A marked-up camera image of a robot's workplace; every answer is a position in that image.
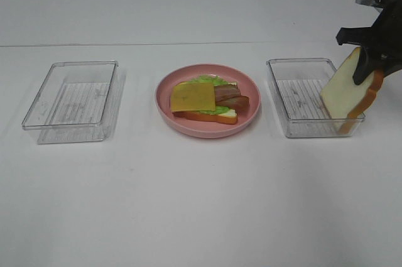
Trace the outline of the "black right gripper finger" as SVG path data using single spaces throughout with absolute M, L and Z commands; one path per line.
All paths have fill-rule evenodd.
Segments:
M 374 49 L 361 46 L 357 66 L 352 76 L 354 83 L 361 85 L 375 70 L 382 70 L 381 54 Z

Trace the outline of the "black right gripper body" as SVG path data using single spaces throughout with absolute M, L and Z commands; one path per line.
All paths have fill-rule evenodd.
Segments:
M 381 54 L 382 71 L 391 75 L 401 70 L 401 0 L 386 6 L 370 27 L 341 28 L 339 45 L 364 46 Z

